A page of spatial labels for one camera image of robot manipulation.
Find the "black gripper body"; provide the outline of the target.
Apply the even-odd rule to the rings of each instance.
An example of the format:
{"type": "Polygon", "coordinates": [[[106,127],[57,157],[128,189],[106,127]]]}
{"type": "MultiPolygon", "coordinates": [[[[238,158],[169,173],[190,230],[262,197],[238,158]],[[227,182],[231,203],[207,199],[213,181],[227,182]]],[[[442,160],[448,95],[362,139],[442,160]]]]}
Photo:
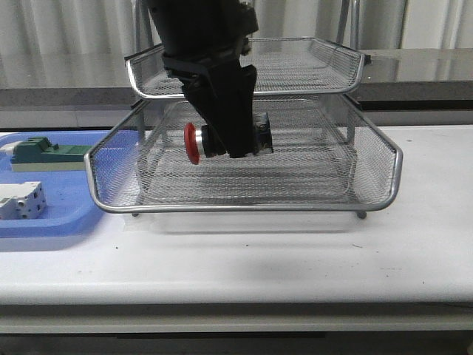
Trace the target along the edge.
{"type": "Polygon", "coordinates": [[[239,60],[258,30],[255,9],[241,1],[146,1],[168,76],[192,78],[204,67],[239,60]]]}

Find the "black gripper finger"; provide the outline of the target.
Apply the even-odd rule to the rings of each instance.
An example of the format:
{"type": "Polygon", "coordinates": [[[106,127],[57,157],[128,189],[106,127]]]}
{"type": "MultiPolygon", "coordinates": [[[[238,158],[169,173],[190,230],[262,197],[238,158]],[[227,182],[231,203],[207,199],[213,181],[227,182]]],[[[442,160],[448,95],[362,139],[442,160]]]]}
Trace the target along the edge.
{"type": "Polygon", "coordinates": [[[183,93],[207,126],[202,128],[206,157],[228,153],[243,158],[255,150],[253,91],[255,66],[238,60],[215,65],[192,64],[197,78],[184,84],[183,93]]]}
{"type": "Polygon", "coordinates": [[[273,141],[270,130],[269,114],[259,112],[253,115],[253,135],[255,155],[265,155],[273,153],[273,141]]]}

